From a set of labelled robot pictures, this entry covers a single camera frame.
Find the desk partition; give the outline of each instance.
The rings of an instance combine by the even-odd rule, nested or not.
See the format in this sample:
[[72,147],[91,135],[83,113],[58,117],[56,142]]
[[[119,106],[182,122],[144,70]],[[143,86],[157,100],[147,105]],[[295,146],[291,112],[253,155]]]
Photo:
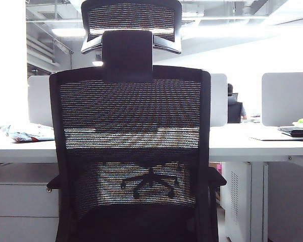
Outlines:
[[31,123],[53,126],[49,76],[28,78],[28,113]]
[[228,120],[227,76],[211,74],[210,126],[223,126]]
[[[266,126],[291,126],[302,118],[303,73],[264,74],[262,114]],[[268,238],[303,242],[303,167],[271,162],[268,181]]]
[[266,126],[289,126],[303,117],[303,73],[266,73],[262,78]]

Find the mesh backrest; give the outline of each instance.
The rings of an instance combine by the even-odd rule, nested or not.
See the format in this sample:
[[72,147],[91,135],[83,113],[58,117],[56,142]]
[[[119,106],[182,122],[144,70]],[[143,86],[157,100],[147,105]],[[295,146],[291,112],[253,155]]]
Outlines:
[[242,102],[228,104],[228,124],[238,124],[241,122]]
[[99,6],[88,11],[89,33],[87,41],[106,30],[142,29],[156,36],[175,41],[174,10],[144,3],[118,3]]
[[[194,206],[198,163],[200,82],[104,83],[86,80],[60,86],[66,156],[79,217],[101,205],[175,204]],[[148,172],[177,177],[175,196],[155,183],[135,199]]]

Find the chair seat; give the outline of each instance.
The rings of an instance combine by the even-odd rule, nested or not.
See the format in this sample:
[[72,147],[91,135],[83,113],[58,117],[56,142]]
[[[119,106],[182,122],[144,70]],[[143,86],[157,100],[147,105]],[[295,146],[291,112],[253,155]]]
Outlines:
[[194,208],[173,205],[109,205],[89,211],[69,242],[192,242],[187,221]]

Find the floor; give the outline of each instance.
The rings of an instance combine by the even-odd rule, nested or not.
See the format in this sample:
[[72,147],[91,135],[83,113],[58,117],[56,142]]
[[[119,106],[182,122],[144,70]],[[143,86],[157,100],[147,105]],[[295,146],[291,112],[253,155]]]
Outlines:
[[219,242],[231,242],[229,238],[226,237],[225,231],[225,211],[223,208],[218,206],[218,230],[219,230]]

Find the chair base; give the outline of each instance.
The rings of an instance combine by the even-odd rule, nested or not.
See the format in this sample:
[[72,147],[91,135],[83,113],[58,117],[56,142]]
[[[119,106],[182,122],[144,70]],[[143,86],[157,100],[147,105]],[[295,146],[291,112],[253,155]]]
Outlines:
[[153,168],[148,169],[148,173],[145,175],[138,175],[134,177],[129,177],[126,179],[122,180],[121,183],[121,188],[126,187],[126,182],[134,182],[137,180],[142,180],[134,189],[133,189],[133,196],[134,198],[138,199],[139,198],[139,190],[143,188],[146,185],[149,185],[149,187],[153,187],[154,183],[159,183],[168,188],[170,191],[168,192],[168,197],[173,198],[174,197],[174,188],[173,186],[169,185],[168,182],[165,180],[174,180],[174,185],[178,186],[178,181],[176,176],[171,176],[171,175],[159,175],[155,174]]

